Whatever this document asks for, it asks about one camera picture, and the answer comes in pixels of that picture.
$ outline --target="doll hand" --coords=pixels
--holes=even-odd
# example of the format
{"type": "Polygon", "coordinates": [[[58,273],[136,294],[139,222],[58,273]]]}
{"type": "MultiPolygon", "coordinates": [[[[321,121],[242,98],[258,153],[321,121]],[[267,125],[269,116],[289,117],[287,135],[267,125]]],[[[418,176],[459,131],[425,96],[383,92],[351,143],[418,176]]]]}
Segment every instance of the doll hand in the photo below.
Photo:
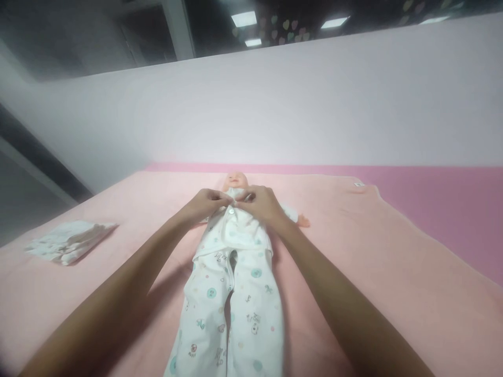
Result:
{"type": "Polygon", "coordinates": [[[300,214],[299,219],[297,220],[297,225],[303,228],[309,228],[311,226],[311,223],[309,222],[307,217],[300,214]]]}

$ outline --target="onesie sleeve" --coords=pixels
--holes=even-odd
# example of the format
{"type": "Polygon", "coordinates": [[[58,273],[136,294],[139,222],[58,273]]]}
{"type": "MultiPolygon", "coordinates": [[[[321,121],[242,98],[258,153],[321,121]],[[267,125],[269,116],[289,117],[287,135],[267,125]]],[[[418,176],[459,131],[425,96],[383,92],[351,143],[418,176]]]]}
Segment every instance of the onesie sleeve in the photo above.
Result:
{"type": "Polygon", "coordinates": [[[290,208],[284,204],[280,204],[281,208],[283,208],[283,211],[285,211],[285,214],[292,220],[294,223],[297,223],[299,220],[299,214],[297,211],[293,208],[290,208]]]}

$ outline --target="human arm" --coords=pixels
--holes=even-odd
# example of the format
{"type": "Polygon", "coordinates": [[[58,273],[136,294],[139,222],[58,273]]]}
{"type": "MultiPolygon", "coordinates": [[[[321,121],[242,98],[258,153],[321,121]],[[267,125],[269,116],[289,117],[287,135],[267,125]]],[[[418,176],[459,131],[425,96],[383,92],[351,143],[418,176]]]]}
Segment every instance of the human arm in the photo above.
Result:
{"type": "Polygon", "coordinates": [[[89,375],[116,341],[127,313],[147,296],[182,237],[198,221],[231,201],[220,191],[200,190],[75,309],[20,376],[89,375]]]}
{"type": "Polygon", "coordinates": [[[393,325],[284,214],[270,188],[251,186],[236,200],[281,238],[359,375],[433,376],[393,325]]]}

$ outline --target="pink blanket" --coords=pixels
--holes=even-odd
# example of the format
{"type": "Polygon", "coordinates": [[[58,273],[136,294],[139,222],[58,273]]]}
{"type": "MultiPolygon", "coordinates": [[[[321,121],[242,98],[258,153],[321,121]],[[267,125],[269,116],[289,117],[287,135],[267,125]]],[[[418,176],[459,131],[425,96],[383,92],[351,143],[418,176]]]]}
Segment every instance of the pink blanket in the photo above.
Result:
{"type": "MultiPolygon", "coordinates": [[[[354,178],[248,174],[311,221],[306,235],[381,310],[437,376],[503,375],[503,292],[354,178]]],[[[202,187],[224,174],[139,172],[0,250],[0,357],[16,373],[52,331],[202,187]],[[22,252],[62,221],[120,226],[74,266],[22,252]]],[[[162,269],[137,326],[107,365],[116,376],[161,376],[182,288],[203,227],[162,269]]],[[[286,375],[353,375],[296,265],[277,240],[286,321],[286,375]]]]}

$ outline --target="baby onesie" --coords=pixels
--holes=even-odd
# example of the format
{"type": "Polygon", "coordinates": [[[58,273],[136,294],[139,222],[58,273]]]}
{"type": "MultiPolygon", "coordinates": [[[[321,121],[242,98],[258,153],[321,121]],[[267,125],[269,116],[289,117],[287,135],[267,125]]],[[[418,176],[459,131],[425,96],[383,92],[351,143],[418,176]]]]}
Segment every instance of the baby onesie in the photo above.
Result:
{"type": "MultiPolygon", "coordinates": [[[[283,209],[297,222],[294,210],[283,209]]],[[[165,377],[282,376],[283,314],[271,261],[265,228],[248,212],[229,206],[210,217],[165,377]],[[232,290],[227,342],[224,306],[232,290]]]]}

